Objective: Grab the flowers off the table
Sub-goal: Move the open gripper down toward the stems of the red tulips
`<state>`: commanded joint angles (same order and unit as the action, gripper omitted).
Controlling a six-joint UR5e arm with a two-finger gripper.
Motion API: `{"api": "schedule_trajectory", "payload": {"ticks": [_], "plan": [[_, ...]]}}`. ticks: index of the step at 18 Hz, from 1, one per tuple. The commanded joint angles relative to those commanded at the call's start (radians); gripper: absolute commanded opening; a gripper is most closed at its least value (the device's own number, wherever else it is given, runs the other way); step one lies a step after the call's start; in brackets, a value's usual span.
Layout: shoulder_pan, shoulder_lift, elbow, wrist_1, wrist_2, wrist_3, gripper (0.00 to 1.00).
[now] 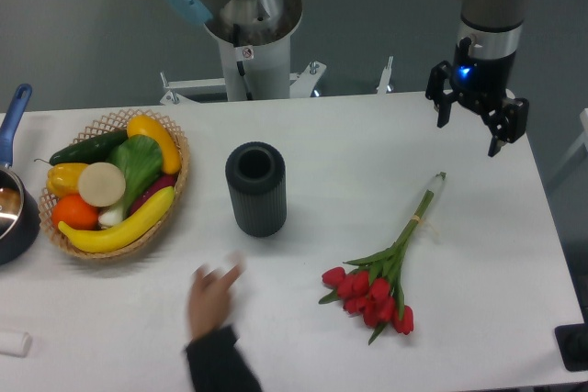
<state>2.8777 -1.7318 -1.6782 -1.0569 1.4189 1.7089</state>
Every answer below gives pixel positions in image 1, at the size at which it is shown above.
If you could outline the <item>dark sleeved forearm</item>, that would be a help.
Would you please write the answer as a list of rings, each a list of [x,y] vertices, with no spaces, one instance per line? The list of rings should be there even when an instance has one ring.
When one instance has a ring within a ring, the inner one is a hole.
[[[195,391],[262,391],[252,369],[236,348],[232,326],[224,326],[192,341],[185,349]]]

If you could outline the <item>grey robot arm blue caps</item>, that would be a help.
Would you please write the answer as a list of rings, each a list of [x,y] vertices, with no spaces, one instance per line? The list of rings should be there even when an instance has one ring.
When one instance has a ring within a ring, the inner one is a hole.
[[[454,58],[431,70],[425,95],[435,104],[439,126],[447,124],[454,104],[480,116],[495,155],[526,131],[529,104],[506,90],[527,0],[460,1]],[[291,97],[290,38],[302,18],[301,0],[165,2],[217,41],[231,101]]]

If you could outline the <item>person's hand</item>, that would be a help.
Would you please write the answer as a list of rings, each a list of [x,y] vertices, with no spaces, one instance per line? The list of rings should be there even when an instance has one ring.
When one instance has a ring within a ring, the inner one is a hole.
[[[226,272],[202,264],[193,274],[187,301],[187,324],[192,342],[219,330],[230,315],[232,286],[243,273],[244,259],[234,252],[229,262],[231,268]]]

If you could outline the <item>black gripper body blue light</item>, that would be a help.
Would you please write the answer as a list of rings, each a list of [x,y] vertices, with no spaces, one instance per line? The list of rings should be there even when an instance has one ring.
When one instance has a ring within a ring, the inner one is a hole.
[[[459,41],[454,55],[450,85],[457,101],[474,113],[498,113],[515,61],[515,51],[498,59],[474,57],[474,40]]]

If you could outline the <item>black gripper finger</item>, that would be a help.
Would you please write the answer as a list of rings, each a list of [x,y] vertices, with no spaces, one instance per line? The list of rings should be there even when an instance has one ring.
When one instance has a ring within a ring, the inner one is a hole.
[[[442,61],[429,74],[425,97],[434,103],[437,111],[436,125],[441,129],[450,120],[451,107],[457,101],[453,66]]]
[[[525,98],[509,98],[507,96],[484,106],[481,111],[483,123],[491,132],[488,156],[497,155],[502,146],[515,143],[526,133],[529,114],[529,101]]]

